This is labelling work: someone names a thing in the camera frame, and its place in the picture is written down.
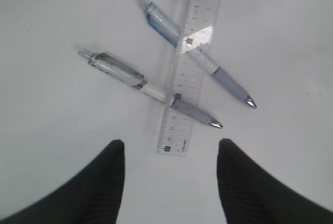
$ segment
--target ruler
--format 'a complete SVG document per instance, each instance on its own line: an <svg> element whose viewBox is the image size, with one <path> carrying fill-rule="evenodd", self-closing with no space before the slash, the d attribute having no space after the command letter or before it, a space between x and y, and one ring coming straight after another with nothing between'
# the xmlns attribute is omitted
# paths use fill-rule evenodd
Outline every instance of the ruler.
<svg viewBox="0 0 333 224"><path fill-rule="evenodd" d="M197 47L208 52L220 0L186 0L183 27L174 57L169 98L177 94L193 105L198 102L203 73L191 59ZM165 107L157 153L186 156L193 120Z"/></svg>

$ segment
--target rubber grip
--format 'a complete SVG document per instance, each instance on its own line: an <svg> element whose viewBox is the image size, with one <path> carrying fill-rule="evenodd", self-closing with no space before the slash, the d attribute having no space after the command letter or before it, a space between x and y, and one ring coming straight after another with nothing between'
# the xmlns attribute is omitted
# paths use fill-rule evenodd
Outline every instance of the rubber grip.
<svg viewBox="0 0 333 224"><path fill-rule="evenodd" d="M244 101L248 97L248 92L220 66L211 76L237 99Z"/></svg>
<svg viewBox="0 0 333 224"><path fill-rule="evenodd" d="M205 125L207 125L211 120L211 116L209 114L182 99L175 98L170 107Z"/></svg>

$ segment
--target pen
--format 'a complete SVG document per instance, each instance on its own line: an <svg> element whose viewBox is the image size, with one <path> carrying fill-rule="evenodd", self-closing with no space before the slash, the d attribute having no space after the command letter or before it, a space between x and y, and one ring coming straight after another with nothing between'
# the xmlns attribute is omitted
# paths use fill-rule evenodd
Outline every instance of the pen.
<svg viewBox="0 0 333 224"><path fill-rule="evenodd" d="M174 47L177 47L180 37L180 29L167 15L149 0L136 0L139 7L144 11L147 23L164 37ZM196 63L207 72L214 80L227 89L238 100L252 108L257 108L249 93L237 83L221 66L204 53L200 48L187 52Z"/></svg>
<svg viewBox="0 0 333 224"><path fill-rule="evenodd" d="M80 50L78 54L87 59L89 65L99 69L100 71L126 83L127 85L162 103L168 103L166 91L157 88L148 82L144 78L143 74L120 62L115 57L106 53L92 53L86 49ZM173 98L171 98L169 106L204 125L209 125L219 129L223 128L222 124L211 117L208 113L183 100L180 94L176 94Z"/></svg>

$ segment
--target pen tip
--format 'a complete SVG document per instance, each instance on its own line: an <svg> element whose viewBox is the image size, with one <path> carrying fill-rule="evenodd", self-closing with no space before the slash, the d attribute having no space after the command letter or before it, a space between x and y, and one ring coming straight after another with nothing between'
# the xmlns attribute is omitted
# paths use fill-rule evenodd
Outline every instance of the pen tip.
<svg viewBox="0 0 333 224"><path fill-rule="evenodd" d="M248 97L244 100L244 102L250 106L251 108L257 108L257 105L255 104L254 100L248 95Z"/></svg>
<svg viewBox="0 0 333 224"><path fill-rule="evenodd" d="M222 129L223 126L222 124L220 124L217 120L215 120L214 118L211 118L209 121L209 125L218 129Z"/></svg>

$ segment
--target white table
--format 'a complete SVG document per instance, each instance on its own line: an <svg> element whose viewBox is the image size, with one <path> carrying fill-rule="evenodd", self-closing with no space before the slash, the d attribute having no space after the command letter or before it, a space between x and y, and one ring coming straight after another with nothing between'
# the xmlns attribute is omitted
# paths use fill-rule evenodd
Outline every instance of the white table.
<svg viewBox="0 0 333 224"><path fill-rule="evenodd" d="M176 20L182 0L153 0ZM222 0L211 56L251 110L208 77L186 158L155 154L163 106L104 76L75 48L110 51L166 86L173 49L134 0L0 0L0 218L69 180L113 139L126 148L118 223L225 223L218 141L333 210L333 2Z"/></svg>

